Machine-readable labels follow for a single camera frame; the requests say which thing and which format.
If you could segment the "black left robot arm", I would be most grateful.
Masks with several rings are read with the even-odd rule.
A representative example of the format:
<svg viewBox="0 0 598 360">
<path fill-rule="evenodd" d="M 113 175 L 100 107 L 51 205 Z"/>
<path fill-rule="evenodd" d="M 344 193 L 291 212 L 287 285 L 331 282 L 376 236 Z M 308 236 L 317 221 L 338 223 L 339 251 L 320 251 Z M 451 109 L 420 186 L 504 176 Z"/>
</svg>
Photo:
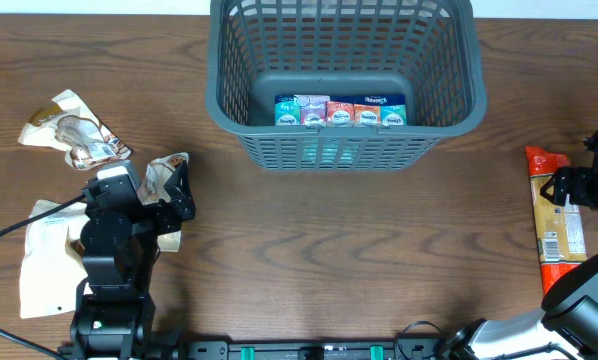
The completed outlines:
<svg viewBox="0 0 598 360">
<path fill-rule="evenodd" d="M 159 256 L 158 238 L 194 219 L 188 165 L 180 162 L 165 183 L 167 200 L 143 204 L 128 160 L 109 164 L 82 193 L 87 223 L 81 230 L 86 276 L 77 288 L 70 328 L 71 359 L 184 359 L 177 336 L 151 334 L 155 304 L 151 275 Z"/>
</svg>

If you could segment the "teal wipes packet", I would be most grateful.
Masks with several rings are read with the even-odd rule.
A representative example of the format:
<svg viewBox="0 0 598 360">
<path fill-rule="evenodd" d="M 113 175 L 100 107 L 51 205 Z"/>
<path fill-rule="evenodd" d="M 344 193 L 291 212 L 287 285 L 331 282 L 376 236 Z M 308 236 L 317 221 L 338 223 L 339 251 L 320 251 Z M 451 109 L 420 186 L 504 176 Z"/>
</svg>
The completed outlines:
<svg viewBox="0 0 598 360">
<path fill-rule="evenodd" d="M 348 169 L 361 147 L 360 140 L 310 138 L 303 140 L 301 168 Z"/>
</svg>

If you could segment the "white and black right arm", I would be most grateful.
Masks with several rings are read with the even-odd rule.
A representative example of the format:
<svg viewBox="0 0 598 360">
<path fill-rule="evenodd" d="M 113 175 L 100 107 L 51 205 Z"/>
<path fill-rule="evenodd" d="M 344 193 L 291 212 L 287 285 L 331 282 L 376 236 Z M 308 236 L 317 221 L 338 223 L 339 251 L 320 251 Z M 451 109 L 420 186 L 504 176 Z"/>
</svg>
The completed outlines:
<svg viewBox="0 0 598 360">
<path fill-rule="evenodd" d="M 598 130 L 583 140 L 590 167 L 559 166 L 539 188 L 558 207 L 598 211 Z M 447 338 L 436 356 L 450 359 L 598 359 L 598 254 L 562 275 L 539 311 L 507 321 L 479 320 Z"/>
</svg>

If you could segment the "Kleenex tissue multipack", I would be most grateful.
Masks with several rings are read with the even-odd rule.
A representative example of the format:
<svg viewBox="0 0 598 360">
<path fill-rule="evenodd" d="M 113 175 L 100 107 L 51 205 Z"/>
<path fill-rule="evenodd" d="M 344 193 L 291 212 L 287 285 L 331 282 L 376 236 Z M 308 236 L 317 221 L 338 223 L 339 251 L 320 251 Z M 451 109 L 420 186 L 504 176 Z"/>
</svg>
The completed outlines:
<svg viewBox="0 0 598 360">
<path fill-rule="evenodd" d="M 407 124 L 404 95 L 277 95 L 275 124 L 318 127 L 392 127 Z"/>
</svg>

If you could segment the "orange spaghetti package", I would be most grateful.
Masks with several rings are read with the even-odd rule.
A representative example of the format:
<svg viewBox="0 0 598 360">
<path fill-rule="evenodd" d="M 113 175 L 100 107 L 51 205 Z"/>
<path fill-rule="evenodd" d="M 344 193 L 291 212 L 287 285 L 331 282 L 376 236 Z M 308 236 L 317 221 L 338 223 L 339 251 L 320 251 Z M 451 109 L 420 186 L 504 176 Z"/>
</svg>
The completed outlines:
<svg viewBox="0 0 598 360">
<path fill-rule="evenodd" d="M 536 146 L 526 146 L 525 154 L 541 281 L 546 295 L 560 277 L 587 260 L 587 251 L 579 207 L 571 205 L 569 200 L 564 206 L 554 205 L 540 194 L 541 187 L 559 167 L 570 165 L 570 159 L 565 154 Z"/>
</svg>

